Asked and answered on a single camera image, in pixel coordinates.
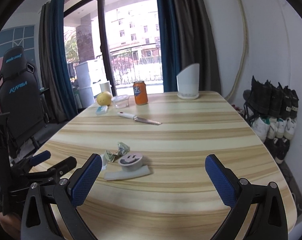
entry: white knife handle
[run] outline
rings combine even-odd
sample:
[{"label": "white knife handle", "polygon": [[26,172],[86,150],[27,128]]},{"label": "white knife handle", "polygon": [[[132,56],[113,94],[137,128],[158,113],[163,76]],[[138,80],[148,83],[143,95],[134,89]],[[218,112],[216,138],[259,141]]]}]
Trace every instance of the white knife handle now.
[{"label": "white knife handle", "polygon": [[118,112],[118,116],[134,119],[136,116],[134,114],[124,113],[124,112]]}]

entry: bolt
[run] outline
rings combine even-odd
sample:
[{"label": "bolt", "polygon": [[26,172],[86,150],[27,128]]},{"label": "bolt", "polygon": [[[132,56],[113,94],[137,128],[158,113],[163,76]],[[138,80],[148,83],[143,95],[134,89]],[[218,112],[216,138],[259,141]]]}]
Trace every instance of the bolt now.
[{"label": "bolt", "polygon": [[271,182],[271,183],[270,183],[270,187],[272,187],[272,188],[277,188],[277,184],[274,183],[274,182]]},{"label": "bolt", "polygon": [[59,184],[60,185],[65,185],[65,184],[67,184],[67,182],[68,182],[68,179],[61,179]]},{"label": "bolt", "polygon": [[38,184],[36,183],[36,182],[33,182],[32,184],[31,184],[31,188],[36,188],[38,186]]},{"label": "bolt", "polygon": [[240,179],[239,181],[242,185],[247,185],[248,184],[248,181],[246,179]]}]

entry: knife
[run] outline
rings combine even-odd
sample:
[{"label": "knife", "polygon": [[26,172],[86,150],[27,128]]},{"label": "knife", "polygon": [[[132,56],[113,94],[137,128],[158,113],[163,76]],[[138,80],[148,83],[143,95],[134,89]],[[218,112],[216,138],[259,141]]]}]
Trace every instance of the knife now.
[{"label": "knife", "polygon": [[160,125],[160,124],[162,124],[161,122],[156,122],[156,121],[148,120],[148,119],[145,119],[145,118],[137,117],[134,114],[124,113],[124,112],[119,112],[118,116],[129,118],[129,119],[133,119],[136,122],[142,122],[142,123],[148,123],[148,124],[154,124],[154,125]]}]

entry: wooden table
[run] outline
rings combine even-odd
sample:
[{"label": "wooden table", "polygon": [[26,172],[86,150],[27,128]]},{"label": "wooden table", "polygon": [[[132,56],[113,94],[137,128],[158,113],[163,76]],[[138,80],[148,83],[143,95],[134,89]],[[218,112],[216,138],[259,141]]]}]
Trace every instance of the wooden table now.
[{"label": "wooden table", "polygon": [[[163,122],[160,126],[118,117],[119,110],[113,107],[97,117],[94,104],[40,149],[49,150],[52,157],[37,171],[68,156],[74,156],[80,167],[92,153],[117,151],[119,141],[129,145],[131,152],[147,157],[152,175],[106,182],[103,171],[85,203],[78,207],[99,240],[210,239],[230,210],[204,169],[205,157],[211,153],[239,178],[261,185],[275,181],[281,190],[289,231],[293,228],[296,207],[279,168],[259,138],[219,94],[202,92],[194,101],[181,100],[176,93],[148,97],[149,104],[144,106],[137,106],[130,97],[130,107],[122,110]],[[120,170],[117,163],[107,166],[107,171]],[[252,205],[238,239],[244,236],[254,208]],[[64,234],[65,225],[58,212],[55,214]]]}]

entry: yellow fruit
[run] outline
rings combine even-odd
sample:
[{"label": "yellow fruit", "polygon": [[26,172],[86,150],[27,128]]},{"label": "yellow fruit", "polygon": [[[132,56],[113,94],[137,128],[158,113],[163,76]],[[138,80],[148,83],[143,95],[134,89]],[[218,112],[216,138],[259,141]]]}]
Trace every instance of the yellow fruit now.
[{"label": "yellow fruit", "polygon": [[100,106],[109,106],[112,101],[111,101],[112,95],[110,92],[106,91],[106,92],[102,92],[100,94],[98,94],[97,96],[97,103]]}]

